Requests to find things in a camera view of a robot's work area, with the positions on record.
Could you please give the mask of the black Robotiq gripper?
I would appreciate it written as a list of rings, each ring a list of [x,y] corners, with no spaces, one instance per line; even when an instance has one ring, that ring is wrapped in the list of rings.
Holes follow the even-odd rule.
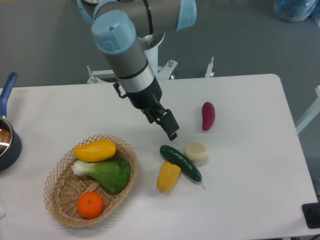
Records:
[[[138,92],[125,90],[124,95],[121,95],[119,82],[114,83],[113,87],[120,98],[128,98],[135,108],[141,110],[150,124],[155,122],[160,125],[170,141],[178,136],[177,131],[180,127],[176,118],[170,109],[164,109],[160,104],[162,90],[156,78],[147,88]]]

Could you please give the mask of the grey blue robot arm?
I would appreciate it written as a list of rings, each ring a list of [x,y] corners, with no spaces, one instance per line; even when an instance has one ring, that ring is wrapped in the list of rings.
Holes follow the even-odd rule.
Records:
[[[179,125],[170,109],[160,103],[162,90],[140,38],[178,31],[197,19],[194,0],[78,0],[82,17],[91,25],[97,48],[105,55],[117,82],[118,96],[128,98],[149,123],[157,123],[172,141]]]

